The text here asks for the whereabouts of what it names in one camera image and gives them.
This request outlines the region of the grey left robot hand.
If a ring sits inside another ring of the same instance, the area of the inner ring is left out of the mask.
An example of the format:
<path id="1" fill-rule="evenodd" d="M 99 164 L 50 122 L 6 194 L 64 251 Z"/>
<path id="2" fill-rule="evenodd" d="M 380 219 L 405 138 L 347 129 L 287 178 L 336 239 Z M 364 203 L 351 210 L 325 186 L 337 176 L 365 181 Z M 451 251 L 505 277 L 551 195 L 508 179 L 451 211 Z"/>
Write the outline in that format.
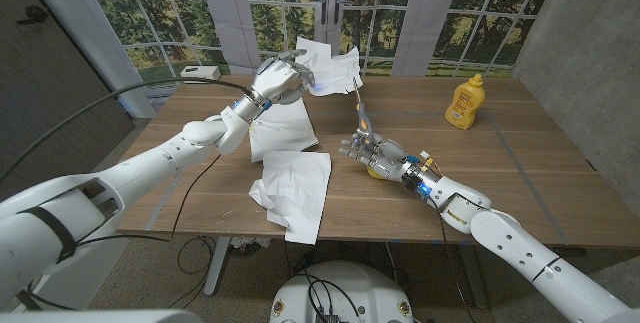
<path id="1" fill-rule="evenodd" d="M 262 110 L 268 102 L 289 105 L 299 100 L 315 86 L 314 73 L 295 59 L 307 53 L 305 49 L 288 50 L 265 60 L 258 68 L 249 98 Z"/>

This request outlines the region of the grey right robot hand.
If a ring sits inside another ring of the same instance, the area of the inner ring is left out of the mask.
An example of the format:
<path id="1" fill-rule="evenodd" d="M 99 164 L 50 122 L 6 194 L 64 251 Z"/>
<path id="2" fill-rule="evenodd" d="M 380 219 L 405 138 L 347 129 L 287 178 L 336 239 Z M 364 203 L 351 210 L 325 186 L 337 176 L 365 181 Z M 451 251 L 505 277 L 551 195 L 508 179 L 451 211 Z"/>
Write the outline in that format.
<path id="1" fill-rule="evenodd" d="M 397 142 L 377 133 L 373 134 L 372 144 L 366 145 L 365 137 L 356 132 L 351 140 L 341 141 L 339 152 L 367 166 L 382 179 L 397 182 L 419 162 Z"/>

